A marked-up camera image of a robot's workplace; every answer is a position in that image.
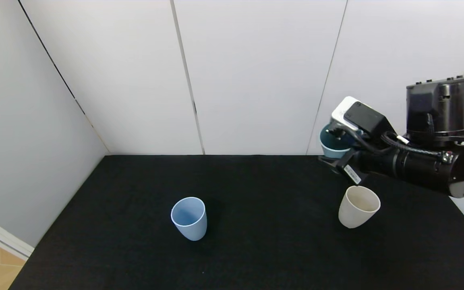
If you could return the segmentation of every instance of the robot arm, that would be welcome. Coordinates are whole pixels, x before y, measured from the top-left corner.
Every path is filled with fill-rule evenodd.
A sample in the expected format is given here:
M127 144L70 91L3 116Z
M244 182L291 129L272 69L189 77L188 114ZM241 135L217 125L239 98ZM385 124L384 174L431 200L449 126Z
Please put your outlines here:
M464 77L407 87L407 132L353 97L333 111L329 134L355 140L341 159L320 160L359 184L378 173L455 198L464 197Z

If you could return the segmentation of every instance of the white cup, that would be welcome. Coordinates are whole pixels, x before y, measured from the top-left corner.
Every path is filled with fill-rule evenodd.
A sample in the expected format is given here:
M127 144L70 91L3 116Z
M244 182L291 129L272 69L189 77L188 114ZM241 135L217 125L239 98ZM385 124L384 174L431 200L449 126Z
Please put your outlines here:
M381 208L381 200L370 189L350 186L339 206L339 221L349 229L357 228Z

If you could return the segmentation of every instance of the table surface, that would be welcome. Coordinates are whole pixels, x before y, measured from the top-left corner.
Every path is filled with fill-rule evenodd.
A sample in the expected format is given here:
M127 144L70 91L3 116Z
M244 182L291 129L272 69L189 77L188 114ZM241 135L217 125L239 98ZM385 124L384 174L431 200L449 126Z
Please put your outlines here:
M11 290L464 289L464 215L447 197L370 176L365 224L338 221L350 186L315 156L107 156ZM171 222L207 209L203 239Z

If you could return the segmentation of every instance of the cup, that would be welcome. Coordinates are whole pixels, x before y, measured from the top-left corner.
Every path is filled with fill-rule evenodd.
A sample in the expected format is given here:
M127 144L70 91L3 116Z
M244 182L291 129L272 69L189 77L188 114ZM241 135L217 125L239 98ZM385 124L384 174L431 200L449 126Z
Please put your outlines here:
M339 206L339 221L349 229L357 228L381 208L381 200L370 189L350 186Z
M196 197L183 198L171 209L171 221L184 237L199 240L207 231L205 204Z
M342 158L350 150L350 144L352 143L349 139L350 136L345 135L337 139L327 132L328 127L329 125L327 124L320 131L320 145L322 146L323 154L328 158Z

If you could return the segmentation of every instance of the sticker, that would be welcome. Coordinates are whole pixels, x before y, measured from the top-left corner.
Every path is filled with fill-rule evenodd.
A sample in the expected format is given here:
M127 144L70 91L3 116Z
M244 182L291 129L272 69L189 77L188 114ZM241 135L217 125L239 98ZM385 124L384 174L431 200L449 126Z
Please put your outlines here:
M352 169L352 167L350 167L350 165L346 165L344 169L345 169L346 174L348 174L348 176L350 176L350 178L356 184L361 183L361 178L359 177L359 175L357 175L357 173L354 171L354 169Z

